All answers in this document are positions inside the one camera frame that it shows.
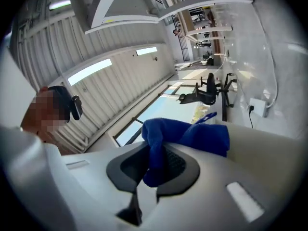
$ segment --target ceiling light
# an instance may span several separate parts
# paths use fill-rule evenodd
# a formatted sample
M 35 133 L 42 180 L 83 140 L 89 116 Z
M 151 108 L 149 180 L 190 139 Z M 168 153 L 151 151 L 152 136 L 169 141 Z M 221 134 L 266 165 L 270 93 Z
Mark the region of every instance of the ceiling light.
M 70 5 L 71 1 L 70 0 L 64 0 L 61 2 L 55 2 L 52 3 L 51 5 L 49 5 L 49 10 L 54 10 L 54 9 L 58 9 L 60 7 L 66 6 L 66 5 Z
M 106 68 L 108 66 L 112 65 L 110 59 L 106 59 L 103 60 L 99 63 L 93 64 L 90 67 L 87 67 L 81 71 L 79 71 L 78 73 L 74 74 L 73 76 L 71 76 L 70 78 L 68 78 L 68 82 L 71 84 L 71 86 L 75 85 L 77 82 L 81 81 L 82 79 L 84 79 L 85 77 L 103 69 Z
M 136 50 L 136 53 L 137 53 L 138 56 L 140 56 L 140 55 L 144 55 L 144 54 L 156 52 L 156 51 L 157 51 L 156 47 L 150 47 L 150 48 Z

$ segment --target white sticker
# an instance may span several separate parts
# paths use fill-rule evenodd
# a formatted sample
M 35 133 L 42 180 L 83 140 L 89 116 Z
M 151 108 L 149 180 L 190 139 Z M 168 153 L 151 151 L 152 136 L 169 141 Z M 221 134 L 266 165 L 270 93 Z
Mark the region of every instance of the white sticker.
M 230 183 L 227 185 L 227 190 L 248 222 L 252 222 L 263 215 L 264 209 L 239 183 Z
M 78 168 L 78 167 L 83 167 L 85 165 L 90 164 L 87 160 L 82 160 L 82 161 L 78 161 L 78 162 L 73 162 L 73 163 L 68 163 L 66 164 L 67 168 L 69 170 L 74 169 L 74 168 Z

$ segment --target glass window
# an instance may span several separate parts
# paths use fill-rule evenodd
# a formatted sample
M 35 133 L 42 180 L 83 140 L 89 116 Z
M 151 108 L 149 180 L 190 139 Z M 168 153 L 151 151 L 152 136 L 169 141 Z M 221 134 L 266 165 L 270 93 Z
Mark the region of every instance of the glass window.
M 194 88 L 195 87 L 180 87 L 175 94 L 176 95 L 189 94 L 193 92 Z
M 144 139 L 142 138 L 141 134 L 134 140 L 133 143 L 137 143 L 137 142 L 141 142 L 144 141 Z
M 138 117 L 138 120 L 144 122 L 161 117 L 191 123 L 197 106 L 198 102 L 180 104 L 178 96 L 159 97 Z
M 165 90 L 163 93 L 164 94 L 172 94 L 174 92 L 174 88 L 170 87 L 167 90 Z
M 125 129 L 124 132 L 117 137 L 116 141 L 121 145 L 125 145 L 130 138 L 142 127 L 142 124 L 138 121 L 134 121 L 130 126 Z

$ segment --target ceiling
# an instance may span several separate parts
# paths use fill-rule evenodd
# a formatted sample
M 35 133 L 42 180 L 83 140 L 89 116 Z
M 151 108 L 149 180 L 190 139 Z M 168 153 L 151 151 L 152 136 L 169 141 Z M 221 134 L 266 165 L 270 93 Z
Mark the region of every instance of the ceiling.
M 84 152 L 91 138 L 104 131 L 117 114 L 151 87 L 173 73 L 173 60 L 162 24 L 129 24 L 84 35 L 71 6 L 49 11 L 53 0 L 28 0 L 17 18 L 13 56 L 38 91 L 51 84 L 65 85 L 82 100 L 84 115 L 71 119 L 55 136 L 74 152 Z M 157 47 L 137 56 L 135 50 Z M 70 86 L 72 71 L 110 58 L 112 65 Z

